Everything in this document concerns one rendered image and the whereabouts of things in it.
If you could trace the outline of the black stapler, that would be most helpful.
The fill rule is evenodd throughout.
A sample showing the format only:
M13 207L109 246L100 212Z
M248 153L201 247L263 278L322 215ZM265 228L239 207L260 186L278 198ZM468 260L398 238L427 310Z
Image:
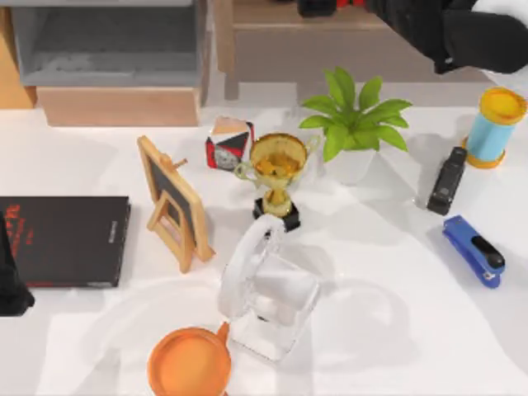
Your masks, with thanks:
M464 174L467 155L467 150L460 146L451 150L449 157L441 165L427 202L428 210L438 215L447 215L449 213L455 193Z

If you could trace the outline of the green plant in white pot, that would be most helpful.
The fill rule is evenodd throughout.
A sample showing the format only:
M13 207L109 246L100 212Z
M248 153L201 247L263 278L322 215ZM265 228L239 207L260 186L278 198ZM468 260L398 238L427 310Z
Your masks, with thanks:
M402 152L408 150L400 130L408 128L402 112L412 103L398 98L382 101L381 77L373 77L357 89L344 68L326 70L324 75L328 93L303 102L303 108L315 113L299 127L323 132L325 174L352 186L366 175L382 143Z

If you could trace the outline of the black book with red print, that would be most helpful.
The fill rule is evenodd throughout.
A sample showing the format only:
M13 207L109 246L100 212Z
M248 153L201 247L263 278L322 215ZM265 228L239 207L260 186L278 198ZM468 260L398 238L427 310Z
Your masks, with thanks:
M130 210L127 196L0 196L30 287L118 286Z

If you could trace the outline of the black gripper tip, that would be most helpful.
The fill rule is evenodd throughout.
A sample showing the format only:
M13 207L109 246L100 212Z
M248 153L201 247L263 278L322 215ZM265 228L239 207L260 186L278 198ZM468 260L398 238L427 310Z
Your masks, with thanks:
M34 304L35 298L17 270L6 220L0 211L0 317L22 316Z

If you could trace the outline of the red black white carton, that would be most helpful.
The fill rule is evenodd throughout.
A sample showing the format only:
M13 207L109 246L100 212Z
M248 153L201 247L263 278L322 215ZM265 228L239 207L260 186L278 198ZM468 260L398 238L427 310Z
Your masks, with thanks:
M216 118L205 141L205 157L210 168L232 172L248 158L255 141L254 124L227 116Z

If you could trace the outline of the gold trophy with black base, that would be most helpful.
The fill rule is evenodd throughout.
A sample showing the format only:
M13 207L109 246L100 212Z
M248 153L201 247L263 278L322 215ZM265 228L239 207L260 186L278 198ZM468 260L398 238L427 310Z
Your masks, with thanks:
M252 215L274 215L281 219L287 232L300 226L296 205L287 191L301 175L309 155L320 145L321 137L312 136L304 143L292 134L275 132L257 139L250 149L249 160L233 170L236 177L266 186L265 194L254 202Z

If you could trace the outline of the pale wooden drawer front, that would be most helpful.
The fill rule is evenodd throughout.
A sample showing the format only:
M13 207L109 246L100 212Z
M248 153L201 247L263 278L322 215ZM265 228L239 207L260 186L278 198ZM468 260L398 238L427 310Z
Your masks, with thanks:
M197 126L194 87L38 87L49 125L61 127Z

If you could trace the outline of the black box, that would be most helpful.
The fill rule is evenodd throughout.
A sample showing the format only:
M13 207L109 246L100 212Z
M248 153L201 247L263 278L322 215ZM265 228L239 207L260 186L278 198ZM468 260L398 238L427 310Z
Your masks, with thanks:
M330 17L336 9L336 0L297 0L297 10L303 18Z

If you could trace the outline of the blue stapler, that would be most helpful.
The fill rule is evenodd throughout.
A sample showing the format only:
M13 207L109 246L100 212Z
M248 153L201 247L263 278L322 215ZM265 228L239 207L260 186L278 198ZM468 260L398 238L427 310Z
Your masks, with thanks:
M506 267L504 256L461 215L446 219L442 233L484 286L496 289L501 284Z

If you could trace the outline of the light blue can yellow lid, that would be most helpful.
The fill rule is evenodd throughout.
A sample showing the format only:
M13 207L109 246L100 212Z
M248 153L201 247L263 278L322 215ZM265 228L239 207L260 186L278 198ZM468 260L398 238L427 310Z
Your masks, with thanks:
M491 87L480 97L478 114L463 140L467 162L473 167L497 167L516 125L528 110L526 99L505 87Z

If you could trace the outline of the wooden cupboard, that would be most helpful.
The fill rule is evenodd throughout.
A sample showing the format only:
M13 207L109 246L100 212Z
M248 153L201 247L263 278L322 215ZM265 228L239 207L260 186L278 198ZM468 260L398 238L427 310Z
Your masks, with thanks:
M9 7L0 7L0 110L29 110L37 100L35 87L21 84Z

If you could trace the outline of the wooden open shelf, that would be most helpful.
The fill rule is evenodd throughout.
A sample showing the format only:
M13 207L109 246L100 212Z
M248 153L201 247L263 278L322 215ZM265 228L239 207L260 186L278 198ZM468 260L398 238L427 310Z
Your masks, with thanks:
M226 100L293 104L323 93L323 73L336 66L358 83L380 76L385 97L422 106L470 106L491 84L471 68L434 73L430 60L359 7L304 19L292 1L210 3Z

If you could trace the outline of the orange cup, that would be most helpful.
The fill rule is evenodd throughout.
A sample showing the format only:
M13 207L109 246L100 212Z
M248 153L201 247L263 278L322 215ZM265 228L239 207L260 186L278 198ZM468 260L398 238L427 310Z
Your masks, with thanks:
M229 324L216 332L181 328L152 350L148 381L155 396L228 396L232 361L227 348Z

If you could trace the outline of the wooden framed blackboard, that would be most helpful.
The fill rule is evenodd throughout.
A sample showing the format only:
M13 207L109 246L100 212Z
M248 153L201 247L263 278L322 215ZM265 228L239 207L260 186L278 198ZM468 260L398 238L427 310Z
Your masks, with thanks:
M207 262L215 254L201 198L178 172L187 160L173 162L145 135L137 139L137 144L154 203L147 228L171 250L180 272L187 273L193 257Z

